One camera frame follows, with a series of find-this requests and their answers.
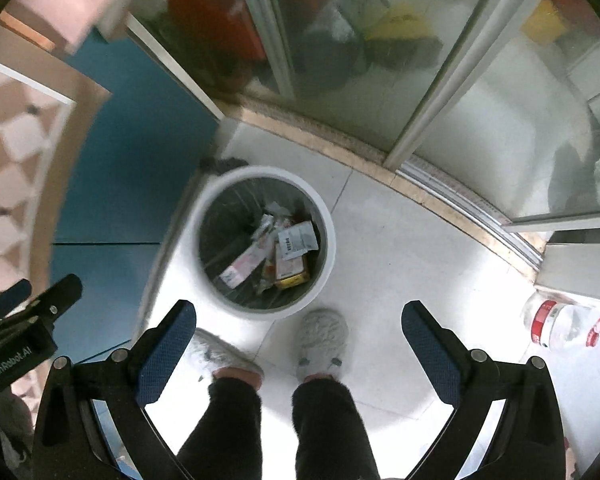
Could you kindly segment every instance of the brown and white tile wall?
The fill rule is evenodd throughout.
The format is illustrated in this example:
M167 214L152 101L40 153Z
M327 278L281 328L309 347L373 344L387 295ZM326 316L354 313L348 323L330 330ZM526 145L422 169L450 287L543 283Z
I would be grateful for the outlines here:
M0 72L0 291L28 277L28 247L64 103Z

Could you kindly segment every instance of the trash can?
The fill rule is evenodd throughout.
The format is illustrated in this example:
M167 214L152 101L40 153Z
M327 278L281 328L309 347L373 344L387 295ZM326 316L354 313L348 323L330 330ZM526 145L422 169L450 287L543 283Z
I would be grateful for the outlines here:
M252 243L266 207L275 204L293 218L310 220L318 250L306 254L309 279L290 288L271 287L261 293L250 278L229 288L220 274ZM191 212L194 282L205 301L247 319L273 320L307 306L322 290L333 269L336 239L330 212L318 193L298 176L266 166L245 166L212 177Z

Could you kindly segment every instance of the blue gripper pad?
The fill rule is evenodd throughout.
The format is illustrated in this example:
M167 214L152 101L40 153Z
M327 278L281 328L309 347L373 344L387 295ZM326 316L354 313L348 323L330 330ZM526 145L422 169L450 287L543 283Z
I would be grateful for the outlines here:
M136 402L140 406L158 400L196 330L196 309L193 304L179 300L173 306L173 309L176 308L180 309L179 314L165 330L138 372ZM158 325L152 330L160 329L161 326Z
M463 370L467 349L451 330L443 329L419 301L410 301L404 306L402 333L440 400L457 408L467 371Z

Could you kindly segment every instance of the metal screw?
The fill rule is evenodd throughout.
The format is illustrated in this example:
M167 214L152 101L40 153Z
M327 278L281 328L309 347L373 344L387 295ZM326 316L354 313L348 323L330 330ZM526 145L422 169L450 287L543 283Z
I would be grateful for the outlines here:
M129 352L126 350L126 348L118 348L111 353L111 360L115 363L121 363L128 355Z
M542 370L546 366L544 359L542 359L541 357L538 357L537 355L534 355L531 358L531 364L538 370Z
M484 350L480 350L478 348L475 350L471 350L471 359L473 359L477 363L485 362L488 357L489 356L487 355L487 352L485 352Z
M64 357L63 355L61 355L58 359L56 359L54 361L54 368L56 370L61 370L62 368L64 368L66 366L67 363L68 363L67 358Z

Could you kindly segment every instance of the yellow object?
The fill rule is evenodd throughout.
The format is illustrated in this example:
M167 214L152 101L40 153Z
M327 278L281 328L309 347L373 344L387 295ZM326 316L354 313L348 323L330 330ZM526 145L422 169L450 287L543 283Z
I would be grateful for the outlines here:
M364 31L365 40L417 40L433 36L429 24L407 4L390 7L375 25Z
M551 0L542 0L520 30L541 46L552 44L569 29Z

